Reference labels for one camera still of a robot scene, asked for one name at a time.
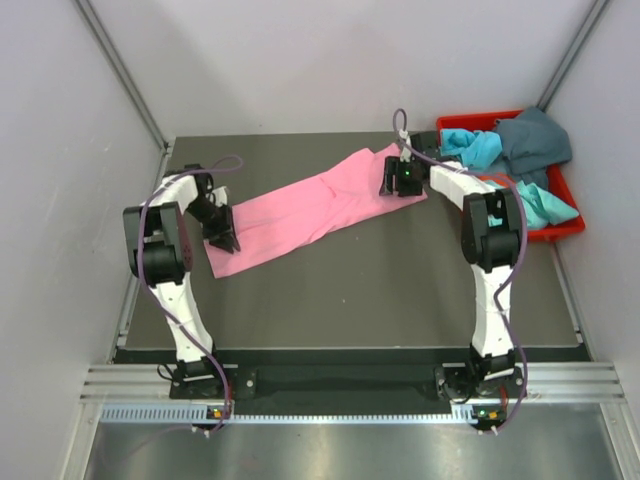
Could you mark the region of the pink t shirt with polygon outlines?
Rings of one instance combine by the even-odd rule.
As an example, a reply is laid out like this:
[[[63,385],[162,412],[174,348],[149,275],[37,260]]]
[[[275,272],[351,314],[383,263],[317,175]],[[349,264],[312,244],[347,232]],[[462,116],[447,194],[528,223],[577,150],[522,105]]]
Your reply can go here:
[[[427,198],[381,196],[384,162],[399,149],[391,144],[352,153],[329,170],[233,207],[241,247],[230,254],[205,247],[217,279],[229,277],[310,245],[328,233],[391,213]]]

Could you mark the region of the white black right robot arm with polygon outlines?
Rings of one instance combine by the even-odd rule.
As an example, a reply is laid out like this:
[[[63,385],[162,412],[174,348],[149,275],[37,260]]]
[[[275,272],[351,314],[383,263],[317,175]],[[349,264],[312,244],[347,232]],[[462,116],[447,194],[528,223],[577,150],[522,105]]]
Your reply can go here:
[[[515,192],[487,183],[456,161],[385,158],[381,196],[414,197],[425,184],[462,214],[461,250],[475,282],[475,329],[463,395],[487,396],[516,374],[510,283],[519,265],[526,220]]]

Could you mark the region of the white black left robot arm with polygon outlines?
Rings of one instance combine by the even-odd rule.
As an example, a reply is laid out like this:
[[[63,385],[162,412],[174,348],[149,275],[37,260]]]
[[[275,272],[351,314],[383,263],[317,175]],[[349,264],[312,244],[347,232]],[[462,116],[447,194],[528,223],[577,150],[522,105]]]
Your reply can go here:
[[[166,369],[174,399],[231,400],[227,374],[216,357],[191,285],[194,253],[184,217],[200,225],[206,244],[241,251],[229,192],[217,187],[215,169],[189,164],[168,172],[151,197],[123,211],[132,274],[160,308],[176,346],[176,367]]]

